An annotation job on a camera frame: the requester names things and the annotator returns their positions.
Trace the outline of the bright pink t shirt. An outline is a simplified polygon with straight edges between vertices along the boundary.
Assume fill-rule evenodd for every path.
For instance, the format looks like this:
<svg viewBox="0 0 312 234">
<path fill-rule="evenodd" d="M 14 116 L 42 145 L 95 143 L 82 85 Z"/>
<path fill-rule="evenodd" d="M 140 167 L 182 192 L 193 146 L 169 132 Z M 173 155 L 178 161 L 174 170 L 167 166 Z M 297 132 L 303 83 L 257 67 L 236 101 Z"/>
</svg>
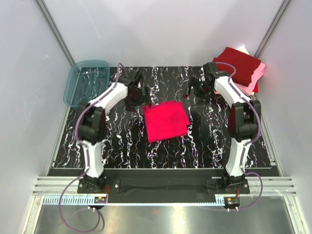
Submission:
<svg viewBox="0 0 312 234">
<path fill-rule="evenodd" d="M 142 109 L 149 143 L 187 135 L 190 121 L 182 102 L 167 101 Z"/>
</svg>

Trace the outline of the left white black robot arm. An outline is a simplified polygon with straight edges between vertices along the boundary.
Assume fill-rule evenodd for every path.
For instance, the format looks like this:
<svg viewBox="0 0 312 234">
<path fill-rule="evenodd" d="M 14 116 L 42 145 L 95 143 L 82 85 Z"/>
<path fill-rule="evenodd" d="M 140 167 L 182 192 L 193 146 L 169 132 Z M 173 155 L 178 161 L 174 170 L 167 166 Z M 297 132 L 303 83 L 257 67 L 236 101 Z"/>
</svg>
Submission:
<svg viewBox="0 0 312 234">
<path fill-rule="evenodd" d="M 80 114 L 76 121 L 75 134 L 85 158 L 84 173 L 79 181 L 82 187 L 94 193 L 100 193 L 107 187 L 101 162 L 101 144 L 106 136 L 106 115 L 122 100 L 127 111 L 134 111 L 138 106 L 151 107 L 149 88 L 134 81 L 126 84 L 114 83 L 97 98 L 79 104 Z"/>
</svg>

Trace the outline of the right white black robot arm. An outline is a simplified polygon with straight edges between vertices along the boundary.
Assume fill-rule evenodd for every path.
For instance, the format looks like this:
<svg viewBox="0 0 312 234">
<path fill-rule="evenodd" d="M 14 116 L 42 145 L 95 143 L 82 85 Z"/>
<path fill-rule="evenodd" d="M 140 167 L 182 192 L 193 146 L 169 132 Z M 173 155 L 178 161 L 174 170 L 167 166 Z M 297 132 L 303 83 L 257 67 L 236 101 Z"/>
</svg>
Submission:
<svg viewBox="0 0 312 234">
<path fill-rule="evenodd" d="M 194 95 L 204 101 L 208 99 L 212 91 L 216 91 L 231 108 L 228 121 L 228 133 L 231 137 L 229 159 L 222 178 L 216 182 L 215 186 L 208 185 L 208 187 L 233 193 L 244 186 L 248 151 L 261 133 L 261 103 L 247 97 L 234 84 L 226 71 L 210 71 L 204 68 L 201 70 L 199 78 L 190 78 L 182 98 L 186 99 L 193 90 Z"/>
</svg>

